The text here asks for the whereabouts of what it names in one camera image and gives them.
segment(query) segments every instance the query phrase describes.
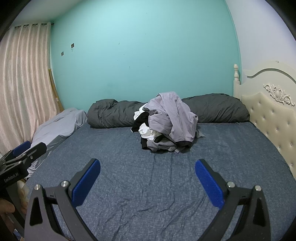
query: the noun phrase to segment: silver bolt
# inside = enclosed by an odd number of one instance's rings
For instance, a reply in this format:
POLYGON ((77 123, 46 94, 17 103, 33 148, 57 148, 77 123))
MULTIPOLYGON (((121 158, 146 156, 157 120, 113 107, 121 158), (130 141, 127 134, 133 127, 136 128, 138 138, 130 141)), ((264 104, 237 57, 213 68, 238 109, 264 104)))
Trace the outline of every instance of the silver bolt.
POLYGON ((64 187, 66 187, 66 186, 68 186, 69 185, 69 182, 68 181, 62 181, 61 182, 61 186, 64 188, 64 187))
POLYGON ((40 184, 36 184, 35 186, 34 186, 34 189, 35 190, 39 190, 41 188, 41 185, 40 184))
POLYGON ((256 189, 256 191, 258 191, 258 192, 262 190, 262 188, 261 188, 259 185, 256 185, 256 186, 255 186, 255 189, 256 189))
POLYGON ((229 188, 234 188, 235 187, 235 183, 230 181, 230 182, 227 183, 227 186, 229 188))

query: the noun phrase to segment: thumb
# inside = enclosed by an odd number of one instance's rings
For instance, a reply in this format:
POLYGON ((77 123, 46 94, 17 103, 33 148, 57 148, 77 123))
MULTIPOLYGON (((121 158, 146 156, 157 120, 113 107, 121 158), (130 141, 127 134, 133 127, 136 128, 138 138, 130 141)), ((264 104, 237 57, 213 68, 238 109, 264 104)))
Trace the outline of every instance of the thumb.
POLYGON ((9 201, 0 198, 0 213, 13 213, 15 211, 15 207, 9 201))

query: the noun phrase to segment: white headboard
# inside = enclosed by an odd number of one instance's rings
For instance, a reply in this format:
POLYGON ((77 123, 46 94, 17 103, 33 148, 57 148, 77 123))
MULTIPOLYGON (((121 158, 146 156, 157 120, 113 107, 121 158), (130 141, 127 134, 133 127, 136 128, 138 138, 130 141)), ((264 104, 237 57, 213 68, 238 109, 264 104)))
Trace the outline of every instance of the white headboard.
POLYGON ((296 70, 279 61, 269 61, 244 70, 240 84, 234 65, 234 97, 250 113, 250 121, 276 146, 296 178, 296 70))

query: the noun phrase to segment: ceiling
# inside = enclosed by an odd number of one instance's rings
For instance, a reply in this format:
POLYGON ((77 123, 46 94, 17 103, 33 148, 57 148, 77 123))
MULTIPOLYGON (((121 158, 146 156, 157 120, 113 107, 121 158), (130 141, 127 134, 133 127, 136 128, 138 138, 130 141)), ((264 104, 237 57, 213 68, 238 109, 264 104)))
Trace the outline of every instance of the ceiling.
POLYGON ((83 0, 31 0, 12 25, 49 22, 83 0))

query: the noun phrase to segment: turquoise wall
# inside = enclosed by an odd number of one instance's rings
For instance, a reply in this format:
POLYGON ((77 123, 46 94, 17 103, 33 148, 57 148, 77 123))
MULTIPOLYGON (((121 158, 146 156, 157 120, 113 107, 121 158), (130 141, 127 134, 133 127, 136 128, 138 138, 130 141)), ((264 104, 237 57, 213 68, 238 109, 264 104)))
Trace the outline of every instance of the turquoise wall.
POLYGON ((240 60, 224 0, 83 1, 54 21, 51 48, 64 108, 85 111, 166 91, 232 95, 240 60))

